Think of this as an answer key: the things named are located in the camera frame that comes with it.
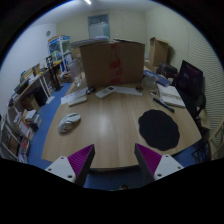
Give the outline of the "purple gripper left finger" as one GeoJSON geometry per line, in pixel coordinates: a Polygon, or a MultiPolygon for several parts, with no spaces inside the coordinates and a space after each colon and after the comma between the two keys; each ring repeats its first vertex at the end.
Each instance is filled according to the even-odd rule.
{"type": "Polygon", "coordinates": [[[46,171],[83,186],[94,156],[95,147],[91,144],[68,157],[60,156],[46,168],[46,171]]]}

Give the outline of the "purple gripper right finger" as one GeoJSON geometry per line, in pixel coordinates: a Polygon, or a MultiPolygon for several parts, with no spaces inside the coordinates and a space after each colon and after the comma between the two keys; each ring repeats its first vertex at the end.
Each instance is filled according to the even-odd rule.
{"type": "Polygon", "coordinates": [[[135,144],[134,154],[146,184],[183,169],[183,166],[169,154],[160,155],[138,143],[135,144]]]}

